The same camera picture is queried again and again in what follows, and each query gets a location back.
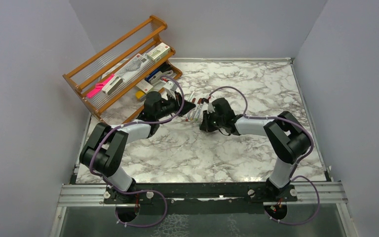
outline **marker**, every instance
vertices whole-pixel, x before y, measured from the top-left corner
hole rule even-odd
[[[194,90],[194,91],[191,93],[191,95],[189,96],[188,101],[190,101],[190,100],[192,99],[194,93],[195,93],[195,90]]]
[[[194,119],[195,114],[197,113],[198,109],[200,108],[201,101],[202,101],[202,98],[200,98],[200,99],[198,100],[198,102],[197,102],[198,106],[197,106],[197,108],[194,110],[194,114],[192,115],[191,120]]]
[[[190,114],[191,112],[193,111],[194,109],[190,110],[187,114],[187,118],[185,119],[185,122],[188,122],[188,119],[190,118]]]
[[[203,106],[204,106],[204,99],[201,99],[201,107],[200,107],[200,110],[197,113],[197,118],[195,119],[195,121],[197,121],[200,118],[200,114],[201,114]]]
[[[177,93],[175,93],[175,98],[177,99],[177,102],[178,102],[178,106],[181,106],[181,103],[179,103],[179,96]]]

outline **screw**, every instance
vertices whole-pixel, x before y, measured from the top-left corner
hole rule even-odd
[[[109,192],[105,191],[104,198],[109,199],[110,197],[111,197],[111,194]]]
[[[290,194],[291,194],[291,196],[296,197],[297,196],[297,190],[291,189]]]
[[[147,192],[147,193],[146,193],[146,197],[147,197],[148,199],[151,199],[153,196],[154,196],[153,192]]]
[[[250,190],[248,191],[248,195],[249,195],[251,198],[253,198],[253,197],[255,196],[255,191],[253,191],[252,189],[250,189]]]

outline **white box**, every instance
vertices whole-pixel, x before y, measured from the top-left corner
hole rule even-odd
[[[130,61],[128,61],[118,72],[115,73],[116,76],[123,78],[124,82],[127,82],[131,78],[135,77],[142,71],[147,70],[150,64],[150,60],[147,55],[141,55],[138,53]]]
[[[111,78],[111,80],[106,85],[104,85],[104,87],[102,87],[102,92],[107,95],[111,95],[111,93],[113,93],[115,89],[117,89],[118,86],[121,85],[122,82],[123,78],[114,75],[114,77]]]
[[[171,47],[167,46],[165,43],[160,43],[154,49],[148,53],[148,57],[155,63],[165,57],[171,51]]]
[[[145,94],[151,92],[153,90],[153,86],[150,85],[149,82],[145,81],[144,79],[141,80],[137,85],[136,85],[137,88],[139,88],[142,92],[144,92]]]

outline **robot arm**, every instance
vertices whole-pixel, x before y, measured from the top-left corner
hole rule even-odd
[[[278,117],[300,124],[287,111]],[[267,189],[272,196],[280,195],[290,184],[290,174],[295,168],[297,158],[310,147],[308,137],[298,127],[280,120],[249,119],[235,115],[225,98],[219,98],[209,104],[203,112],[200,130],[213,132],[224,129],[229,135],[267,136],[278,159],[271,176],[266,180]]]
[[[162,98],[157,91],[149,92],[146,95],[142,112],[134,120],[137,123],[122,127],[109,136],[106,140],[106,145],[109,145],[109,147],[99,150],[95,157],[93,168],[120,190],[130,191],[135,181],[120,166],[125,145],[153,136],[159,128],[159,124],[148,124],[147,122],[156,122],[167,115],[176,113],[181,107],[180,101],[182,101],[182,97],[175,91],[169,91],[167,99]],[[195,104],[185,101],[179,116],[185,115],[193,108],[195,108]],[[79,161],[82,164],[89,168],[97,147],[114,127],[117,126],[111,127],[103,122],[95,126],[79,156]]]

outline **pink highlighter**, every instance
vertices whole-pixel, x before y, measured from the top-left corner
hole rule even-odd
[[[111,74],[111,76],[109,76],[105,81],[103,81],[102,83],[97,83],[95,84],[95,88],[90,91],[86,96],[88,98],[92,98],[94,97],[96,94],[98,94],[98,92],[100,92],[102,90],[102,87],[104,87],[104,85],[106,85],[108,82],[110,82],[110,80],[114,77],[114,74]]]

